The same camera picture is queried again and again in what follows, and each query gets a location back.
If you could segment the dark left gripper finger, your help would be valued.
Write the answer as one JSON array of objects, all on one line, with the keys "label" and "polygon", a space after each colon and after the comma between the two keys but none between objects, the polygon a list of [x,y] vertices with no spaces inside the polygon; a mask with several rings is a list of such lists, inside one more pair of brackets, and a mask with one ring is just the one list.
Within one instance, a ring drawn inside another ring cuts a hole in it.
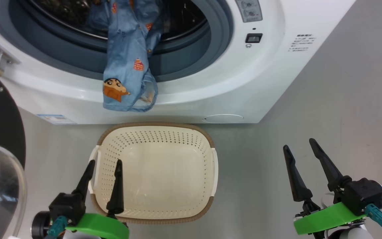
[{"label": "dark left gripper finger", "polygon": [[89,181],[92,179],[94,175],[95,163],[96,163],[95,160],[89,161],[88,166],[85,169],[85,172],[83,173],[81,179],[79,180],[78,185],[76,186],[76,189],[72,192],[72,194],[80,195],[81,200],[83,202],[86,201]]},{"label": "dark left gripper finger", "polygon": [[115,182],[113,185],[110,201],[106,205],[107,217],[115,219],[117,214],[124,212],[123,203],[123,165],[119,159],[115,168]]}]

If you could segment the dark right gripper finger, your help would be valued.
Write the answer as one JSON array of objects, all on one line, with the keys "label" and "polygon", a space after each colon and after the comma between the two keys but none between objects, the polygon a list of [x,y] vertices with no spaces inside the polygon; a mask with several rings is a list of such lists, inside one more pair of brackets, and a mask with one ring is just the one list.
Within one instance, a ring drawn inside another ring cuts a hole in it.
[{"label": "dark right gripper finger", "polygon": [[312,211],[312,192],[306,187],[303,179],[301,178],[301,175],[295,166],[295,158],[288,145],[283,146],[283,153],[285,157],[288,180],[290,183],[293,200],[295,202],[302,202],[302,208],[304,211]]},{"label": "dark right gripper finger", "polygon": [[328,189],[334,193],[333,203],[339,203],[342,201],[344,195],[345,185],[352,181],[352,178],[348,175],[342,175],[329,156],[320,147],[318,142],[314,138],[309,139],[309,144],[312,148],[314,156],[320,161],[325,176],[328,181]]}]

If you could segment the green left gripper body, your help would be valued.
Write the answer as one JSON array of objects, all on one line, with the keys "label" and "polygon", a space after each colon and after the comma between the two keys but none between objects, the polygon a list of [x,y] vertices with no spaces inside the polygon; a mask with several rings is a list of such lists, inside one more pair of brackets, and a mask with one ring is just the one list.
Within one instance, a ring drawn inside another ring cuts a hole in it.
[{"label": "green left gripper body", "polygon": [[129,238],[129,229],[121,221],[95,213],[86,213],[76,226],[66,229],[105,239]]}]

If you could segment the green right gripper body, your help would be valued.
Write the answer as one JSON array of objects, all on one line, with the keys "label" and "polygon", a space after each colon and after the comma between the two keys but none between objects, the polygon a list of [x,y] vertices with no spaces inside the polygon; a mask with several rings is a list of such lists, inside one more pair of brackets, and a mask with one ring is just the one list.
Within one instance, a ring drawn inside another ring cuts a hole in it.
[{"label": "green right gripper body", "polygon": [[364,218],[356,216],[344,203],[339,202],[306,216],[294,219],[293,225],[298,235],[312,235],[315,239],[326,239],[325,231]]}]

